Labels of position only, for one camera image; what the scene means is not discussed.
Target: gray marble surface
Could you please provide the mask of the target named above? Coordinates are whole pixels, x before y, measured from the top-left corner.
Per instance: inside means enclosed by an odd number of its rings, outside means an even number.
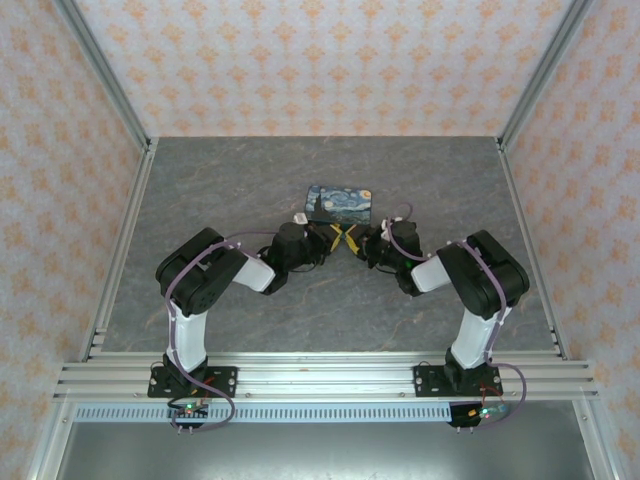
[[[104,350],[161,351],[168,321],[158,264],[205,226],[224,235],[277,230],[302,211],[309,185],[367,188],[379,222],[414,204],[423,251],[486,229],[529,273],[500,350],[553,347],[492,138],[288,137],[160,140],[108,326]],[[271,237],[249,236],[257,250]],[[233,284],[210,311],[210,351],[444,350],[463,306],[453,287],[417,298],[340,245],[324,266],[291,274],[266,297]]]

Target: black mounting plate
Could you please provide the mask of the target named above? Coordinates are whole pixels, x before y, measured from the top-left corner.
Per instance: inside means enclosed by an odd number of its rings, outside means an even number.
[[[211,377],[213,380],[209,385],[223,391],[231,398],[235,397],[238,367],[206,367],[203,378],[209,379]],[[147,390],[149,398],[202,398],[207,395],[207,391],[203,389],[199,389],[195,394],[191,394],[189,390],[192,391],[192,389],[185,389],[184,385],[180,384],[164,365],[151,368],[151,378]],[[215,395],[209,393],[209,397],[215,397]]]
[[[481,397],[480,384],[493,387],[500,394],[502,382],[495,382],[500,378],[497,367],[487,367],[482,375],[477,376],[473,383],[466,384],[459,392],[456,392],[444,373],[444,365],[417,365],[413,367],[413,386],[416,397]],[[497,396],[491,390],[487,390],[487,397]]]

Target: orange patterned wall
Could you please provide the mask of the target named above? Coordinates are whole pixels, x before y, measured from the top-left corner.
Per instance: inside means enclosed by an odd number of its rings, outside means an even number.
[[[640,9],[596,1],[510,152],[572,355],[640,472]]]
[[[0,477],[23,479],[94,314],[137,159],[51,0],[0,3]]]
[[[79,3],[152,136],[497,135],[570,0]]]

